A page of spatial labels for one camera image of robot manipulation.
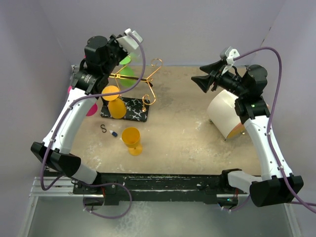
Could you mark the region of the orange wine glass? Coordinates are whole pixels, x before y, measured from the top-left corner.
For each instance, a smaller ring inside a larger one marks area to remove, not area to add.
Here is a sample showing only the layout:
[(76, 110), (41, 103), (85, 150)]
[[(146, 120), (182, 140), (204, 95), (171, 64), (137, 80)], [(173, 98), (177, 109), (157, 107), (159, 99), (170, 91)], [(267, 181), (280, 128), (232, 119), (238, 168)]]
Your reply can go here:
[(126, 128), (121, 135), (122, 141), (128, 147), (128, 152), (133, 156), (138, 156), (142, 153), (143, 147), (141, 144), (140, 132), (135, 127)]
[[(114, 85), (106, 86), (102, 94), (120, 92), (119, 88)], [(120, 98), (119, 94), (110, 95), (110, 96), (103, 96), (102, 97), (108, 103), (108, 110), (114, 119), (121, 119), (126, 114), (126, 106), (122, 99)]]

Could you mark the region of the gold wine glass rack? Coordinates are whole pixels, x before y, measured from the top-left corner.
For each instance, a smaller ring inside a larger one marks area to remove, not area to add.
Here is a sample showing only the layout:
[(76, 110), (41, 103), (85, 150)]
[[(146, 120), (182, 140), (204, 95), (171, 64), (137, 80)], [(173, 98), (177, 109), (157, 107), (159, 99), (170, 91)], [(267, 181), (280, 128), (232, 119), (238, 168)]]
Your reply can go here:
[[(152, 84), (152, 76), (161, 69), (163, 66), (163, 61), (161, 59), (155, 58), (151, 61), (151, 66), (155, 68), (155, 70), (147, 77), (142, 78), (141, 81), (146, 83), (149, 87), (149, 90), (153, 96), (153, 101), (150, 101), (150, 96), (145, 94), (142, 98), (131, 98), (131, 97), (123, 97), (120, 92), (108, 93), (106, 96), (116, 95), (119, 94), (120, 98), (124, 102), (126, 106), (126, 114), (120, 120), (128, 120), (128, 121), (137, 121), (137, 122), (146, 122), (148, 119), (149, 108), (152, 104), (156, 102), (156, 95), (153, 91), (153, 84)], [(114, 119), (112, 118), (109, 110), (108, 110), (108, 103), (101, 97), (103, 102), (100, 116), (102, 118), (107, 119)]]

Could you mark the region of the pink wine glass front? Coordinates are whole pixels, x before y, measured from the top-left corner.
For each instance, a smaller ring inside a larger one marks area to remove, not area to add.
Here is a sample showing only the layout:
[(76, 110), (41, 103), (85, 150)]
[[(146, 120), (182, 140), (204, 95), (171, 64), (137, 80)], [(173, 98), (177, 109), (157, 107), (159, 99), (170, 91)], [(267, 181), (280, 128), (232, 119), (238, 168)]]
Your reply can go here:
[[(67, 93), (68, 93), (68, 94), (70, 93), (70, 90), (71, 90), (71, 89), (72, 89), (72, 87), (69, 86), (68, 89), (67, 89)], [(87, 117), (90, 117), (90, 116), (94, 115), (97, 111), (98, 111), (98, 106), (97, 106), (97, 104), (95, 103), (95, 104), (90, 108), (90, 110), (87, 112), (86, 116), (87, 116)]]

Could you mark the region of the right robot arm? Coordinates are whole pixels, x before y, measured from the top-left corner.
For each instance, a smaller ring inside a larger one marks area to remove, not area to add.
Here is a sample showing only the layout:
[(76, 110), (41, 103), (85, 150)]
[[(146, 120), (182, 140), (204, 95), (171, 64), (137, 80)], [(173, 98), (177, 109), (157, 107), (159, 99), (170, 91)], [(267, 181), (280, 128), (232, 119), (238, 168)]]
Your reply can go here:
[(225, 72), (223, 60), (201, 66), (204, 76), (194, 76), (194, 81), (204, 93), (217, 87), (231, 92), (235, 112), (250, 135), (256, 149), (261, 176), (252, 176), (241, 169), (222, 171), (220, 189), (231, 193), (236, 188), (250, 195), (257, 207), (289, 203), (304, 185), (300, 175), (295, 176), (287, 165), (275, 139), (269, 120), (272, 118), (262, 96), (267, 85), (267, 70), (260, 65), (247, 66), (243, 76)]

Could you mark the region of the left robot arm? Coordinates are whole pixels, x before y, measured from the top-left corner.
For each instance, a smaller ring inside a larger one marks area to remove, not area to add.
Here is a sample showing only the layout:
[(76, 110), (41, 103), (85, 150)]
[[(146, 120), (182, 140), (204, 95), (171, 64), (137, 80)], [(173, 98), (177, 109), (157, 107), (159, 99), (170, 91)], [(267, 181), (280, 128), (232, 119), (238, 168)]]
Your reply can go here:
[(86, 114), (96, 103), (116, 66), (136, 49), (142, 49), (143, 39), (136, 31), (127, 29), (123, 35), (109, 39), (94, 36), (87, 41), (79, 71), (73, 76), (67, 101), (54, 126), (42, 142), (34, 142), (31, 152), (46, 167), (84, 183), (91, 194), (101, 190), (101, 175), (70, 153), (74, 138)]

